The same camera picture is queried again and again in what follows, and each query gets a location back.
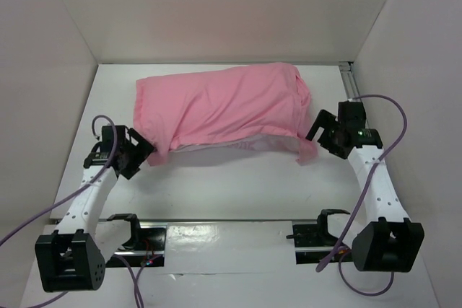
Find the pink satin pillowcase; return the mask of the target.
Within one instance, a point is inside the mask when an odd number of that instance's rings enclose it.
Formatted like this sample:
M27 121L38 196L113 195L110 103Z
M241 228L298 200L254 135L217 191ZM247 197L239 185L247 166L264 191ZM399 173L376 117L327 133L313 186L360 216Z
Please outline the pink satin pillowcase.
M269 150L281 144L302 164L318 151L310 130L310 90L289 63L151 76L136 81L134 128L156 147L147 162L196 145L243 144Z

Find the white pillow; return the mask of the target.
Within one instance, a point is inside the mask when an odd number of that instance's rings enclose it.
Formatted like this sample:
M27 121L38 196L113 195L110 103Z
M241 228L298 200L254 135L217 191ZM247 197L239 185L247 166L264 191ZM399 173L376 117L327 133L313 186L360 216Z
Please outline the white pillow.
M185 144L173 150L174 153L198 151L203 149L243 149L251 151L290 151L298 152L299 141L289 136L257 134L237 141L220 142L216 144Z

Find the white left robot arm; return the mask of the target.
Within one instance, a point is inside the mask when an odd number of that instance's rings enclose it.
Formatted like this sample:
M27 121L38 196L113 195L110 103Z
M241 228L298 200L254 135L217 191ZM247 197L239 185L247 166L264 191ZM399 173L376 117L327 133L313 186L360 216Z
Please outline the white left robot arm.
M44 291L95 291L102 286L105 265L120 248L142 241L136 214L113 214L97 225L105 202L120 177L130 180L155 147L135 129L103 126L101 139L83 164L83 191L50 234L38 237L35 255Z

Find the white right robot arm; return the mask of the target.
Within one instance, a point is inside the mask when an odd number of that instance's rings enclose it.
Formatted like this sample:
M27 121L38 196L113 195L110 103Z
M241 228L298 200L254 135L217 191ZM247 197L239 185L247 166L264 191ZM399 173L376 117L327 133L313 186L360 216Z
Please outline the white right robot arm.
M353 211L321 211L316 239L324 245L335 244L317 265L318 272L341 246L347 246L359 271L408 273L424 239L423 226L411 221L388 174L385 157L391 150L366 122L361 102L340 102L336 115L321 110L306 136L347 160L362 190Z

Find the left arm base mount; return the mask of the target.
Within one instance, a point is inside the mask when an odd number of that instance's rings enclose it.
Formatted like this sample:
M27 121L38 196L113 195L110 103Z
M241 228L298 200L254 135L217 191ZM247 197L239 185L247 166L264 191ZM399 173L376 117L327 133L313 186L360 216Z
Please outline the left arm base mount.
M114 255L106 263L107 268L120 268L124 264L121 256L132 268L146 266L160 268L165 265L167 224L142 222L135 243L126 242L117 247Z

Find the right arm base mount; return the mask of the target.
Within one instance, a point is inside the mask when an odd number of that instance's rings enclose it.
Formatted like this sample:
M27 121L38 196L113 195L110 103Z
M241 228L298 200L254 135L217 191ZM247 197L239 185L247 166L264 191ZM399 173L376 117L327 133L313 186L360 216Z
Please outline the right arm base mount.
M322 235L318 225L310 223L295 223L292 231L286 236L295 247L297 265L318 264L330 253L337 238Z

